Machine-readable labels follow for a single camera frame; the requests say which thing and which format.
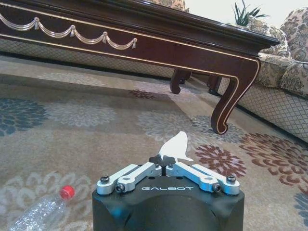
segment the screw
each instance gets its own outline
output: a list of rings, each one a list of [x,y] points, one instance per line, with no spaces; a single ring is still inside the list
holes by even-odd
[[[229,184],[235,184],[236,182],[236,177],[233,175],[227,176],[227,183]]]
[[[101,183],[106,184],[109,182],[109,176],[102,176],[101,177]]]
[[[214,183],[214,184],[212,185],[212,190],[213,190],[214,192],[218,193],[218,192],[221,190],[220,184]]]
[[[124,184],[117,184],[117,185],[115,186],[115,191],[116,191],[117,193],[122,193],[124,190],[125,190]]]

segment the floral carpet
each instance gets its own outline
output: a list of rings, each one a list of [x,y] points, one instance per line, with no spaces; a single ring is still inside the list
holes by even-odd
[[[245,231],[308,230],[307,145],[239,109],[217,135],[219,97],[194,77],[179,95],[168,84],[0,56],[0,230],[65,184],[76,196],[54,230],[91,230],[100,176],[147,162],[179,131],[194,162],[237,176]]]

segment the blue floral motif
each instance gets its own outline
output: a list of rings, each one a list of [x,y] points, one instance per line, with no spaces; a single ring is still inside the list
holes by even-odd
[[[36,102],[21,99],[0,99],[0,136],[25,131],[41,125],[46,110]]]
[[[304,218],[304,224],[308,227],[308,195],[298,193],[295,195],[295,200],[297,201],[297,205],[294,207],[300,210],[298,214]]]

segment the patterned sofa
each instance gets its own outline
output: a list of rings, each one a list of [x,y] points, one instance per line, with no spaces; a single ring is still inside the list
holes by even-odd
[[[281,44],[261,51],[260,73],[239,105],[308,142],[308,7],[292,11],[280,29],[253,17],[247,28]],[[223,78],[218,93],[228,83]]]
[[[184,0],[147,0],[180,11],[188,12]],[[40,46],[12,40],[0,39],[0,51],[32,56],[43,59],[64,61],[76,64],[84,64],[109,69],[116,69],[134,73],[142,73],[153,76],[172,77],[173,68],[141,64],[128,60],[103,57],[101,55],[86,54],[76,51],[67,51],[59,48]]]

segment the clear plastic bottle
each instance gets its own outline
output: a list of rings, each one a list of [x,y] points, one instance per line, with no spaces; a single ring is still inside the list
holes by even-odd
[[[49,231],[64,215],[66,203],[74,195],[74,188],[66,185],[59,194],[42,197],[23,213],[9,231]]]

